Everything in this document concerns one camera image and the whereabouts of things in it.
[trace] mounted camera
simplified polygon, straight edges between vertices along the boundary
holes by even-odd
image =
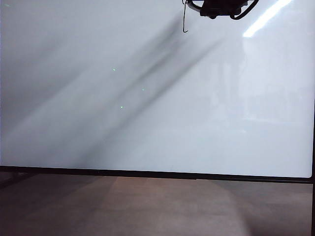
[[[201,16],[207,16],[211,19],[215,19],[217,16],[230,16],[233,20],[239,20],[246,16],[259,0],[204,0],[202,6],[198,6],[194,1],[186,0],[186,4],[191,9],[200,12]],[[247,6],[249,1],[253,2],[242,13],[242,7]]]

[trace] black cable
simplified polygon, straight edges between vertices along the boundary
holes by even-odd
[[[230,17],[233,20],[240,20],[240,19],[242,19],[244,16],[246,16],[256,6],[258,1],[259,0],[254,0],[254,2],[241,15],[238,15],[237,17],[235,17],[233,15],[230,15]]]
[[[182,3],[185,5],[185,6],[184,6],[184,17],[183,17],[183,32],[184,32],[184,33],[187,33],[188,30],[185,31],[185,14],[186,14],[186,3],[187,3],[187,0],[185,1],[185,3],[184,3],[184,0],[182,0]]]

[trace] whiteboard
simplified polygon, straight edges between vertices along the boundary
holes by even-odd
[[[0,164],[311,177],[315,2],[182,20],[180,0],[1,1]]]

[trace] white screen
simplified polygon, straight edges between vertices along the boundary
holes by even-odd
[[[2,0],[0,164],[310,177],[315,1],[182,20],[181,0]]]

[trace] floor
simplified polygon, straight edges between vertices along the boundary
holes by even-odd
[[[1,236],[310,236],[312,185],[36,175],[0,189]]]

